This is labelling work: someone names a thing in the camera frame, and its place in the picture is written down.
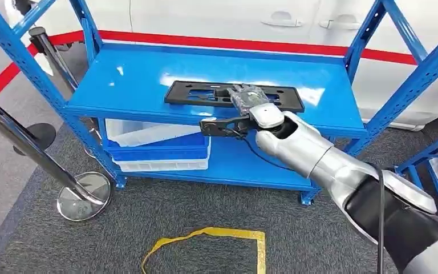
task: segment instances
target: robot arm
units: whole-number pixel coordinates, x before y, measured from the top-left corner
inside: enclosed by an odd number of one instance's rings
[[[301,118],[269,103],[260,88],[242,85],[229,93],[243,116],[204,119],[203,134],[244,137],[256,129],[260,149],[325,189],[353,227],[375,244],[383,192],[384,247],[398,270],[438,272],[438,216],[432,197],[403,177],[335,148]]]

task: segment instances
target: yellow tape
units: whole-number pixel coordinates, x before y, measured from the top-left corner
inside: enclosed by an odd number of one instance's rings
[[[232,228],[220,228],[220,227],[206,227],[203,229],[196,230],[185,237],[177,237],[177,238],[160,238],[157,243],[152,247],[152,249],[147,253],[145,258],[142,261],[141,267],[142,272],[145,274],[145,263],[147,259],[157,251],[160,247],[166,244],[173,243],[175,241],[182,241],[188,238],[200,235],[207,234],[211,236],[219,236],[219,237],[235,237],[242,239],[252,239],[256,240],[258,243],[258,274],[266,273],[266,236],[264,232],[261,231],[252,231],[252,230],[243,230],[243,229],[232,229]]]

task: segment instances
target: blue shelving unit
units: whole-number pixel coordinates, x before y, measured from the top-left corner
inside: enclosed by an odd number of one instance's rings
[[[68,102],[19,40],[53,0],[41,0],[13,28],[0,15],[0,46],[115,178],[118,188],[124,188],[126,176],[146,176],[298,190],[303,204],[310,204],[318,193],[319,188],[310,180],[265,163],[244,143],[233,138],[212,139],[207,170],[121,172],[89,135],[79,117],[197,124],[207,116],[237,116],[231,108],[165,104],[163,97],[175,79],[260,82],[296,87],[306,109],[299,115],[330,139],[351,138],[346,151],[356,155],[438,77],[438,46],[427,54],[393,0],[375,1],[343,58],[104,43],[85,1],[70,2],[83,27],[90,69]],[[412,51],[418,67],[364,125],[351,83],[363,49],[387,12]],[[234,168],[226,169],[230,163],[234,163]]]
[[[431,176],[432,182],[434,183],[438,194],[438,176],[434,172],[432,164],[429,162],[429,160],[433,158],[438,158],[438,140],[422,150],[420,153],[414,155],[412,158],[398,165],[395,168],[395,171],[398,174],[409,174],[412,182],[414,182],[418,187],[422,188],[423,185],[420,181],[419,174],[417,173],[417,166],[425,163],[427,166],[427,171]]]

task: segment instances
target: black robot arm segment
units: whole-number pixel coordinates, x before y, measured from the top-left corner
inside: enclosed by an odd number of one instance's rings
[[[351,195],[345,211],[359,227],[378,239],[380,185],[368,177]],[[438,216],[403,200],[385,189],[384,246],[396,267],[404,271],[409,262],[438,241]]]

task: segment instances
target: shelf surface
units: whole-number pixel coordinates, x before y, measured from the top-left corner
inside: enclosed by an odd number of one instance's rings
[[[234,108],[164,103],[174,80],[295,87],[305,104],[299,116],[323,134],[366,132],[342,59],[293,54],[106,43],[66,111],[194,125],[238,116]]]
[[[253,134],[249,134],[247,138],[253,149],[261,156],[280,166],[285,166],[260,151],[256,146]],[[211,142],[212,147],[207,170],[121,173],[127,176],[234,184],[248,187],[270,187],[302,191],[313,189],[309,179],[299,176],[296,172],[284,170],[265,162],[253,154],[243,140],[232,137],[212,137]]]

